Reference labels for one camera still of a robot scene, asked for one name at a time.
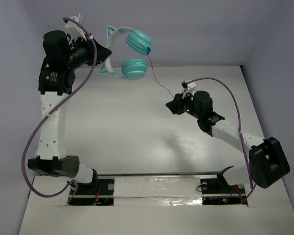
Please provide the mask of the teal cat ear headphones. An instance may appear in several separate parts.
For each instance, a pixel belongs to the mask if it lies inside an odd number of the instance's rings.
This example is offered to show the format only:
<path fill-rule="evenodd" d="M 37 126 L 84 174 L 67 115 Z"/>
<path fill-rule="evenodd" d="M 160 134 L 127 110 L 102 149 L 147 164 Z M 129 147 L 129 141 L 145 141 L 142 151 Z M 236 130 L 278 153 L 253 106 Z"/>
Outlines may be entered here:
<path fill-rule="evenodd" d="M 145 58 L 151 53 L 152 39 L 144 32 L 128 26 L 116 28 L 108 25 L 106 33 L 105 47 L 112 53 L 119 52 L 123 55 L 108 56 L 99 73 L 126 80 L 142 79 L 147 72 Z"/>

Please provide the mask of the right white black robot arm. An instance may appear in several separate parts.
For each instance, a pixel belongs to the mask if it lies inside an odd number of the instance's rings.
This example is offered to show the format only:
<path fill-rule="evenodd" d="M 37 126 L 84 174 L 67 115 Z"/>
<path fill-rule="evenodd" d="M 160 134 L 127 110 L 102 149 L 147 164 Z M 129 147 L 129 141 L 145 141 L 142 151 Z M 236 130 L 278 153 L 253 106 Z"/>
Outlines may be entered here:
<path fill-rule="evenodd" d="M 257 137 L 226 121 L 213 110 L 213 100 L 208 92 L 176 94 L 166 107 L 174 115 L 191 115 L 197 119 L 202 132 L 242 152 L 249 182 L 268 188 L 290 173 L 290 165 L 278 139 Z"/>

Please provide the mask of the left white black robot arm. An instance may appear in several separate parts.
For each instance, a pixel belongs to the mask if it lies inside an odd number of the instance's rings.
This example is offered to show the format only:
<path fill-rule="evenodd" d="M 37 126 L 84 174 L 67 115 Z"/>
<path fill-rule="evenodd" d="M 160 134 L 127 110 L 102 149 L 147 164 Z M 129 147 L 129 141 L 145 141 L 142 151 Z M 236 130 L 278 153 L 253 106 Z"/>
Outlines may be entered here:
<path fill-rule="evenodd" d="M 60 30 L 43 36 L 45 58 L 42 62 L 38 91 L 42 120 L 31 134 L 22 155 L 22 174 L 32 192 L 34 189 L 26 168 L 45 176 L 68 177 L 68 186 L 94 193 L 99 188 L 98 174 L 81 164 L 78 156 L 69 156 L 65 149 L 65 119 L 69 99 L 88 81 L 100 56 L 111 54 L 98 44 L 90 33 L 73 39 Z"/>

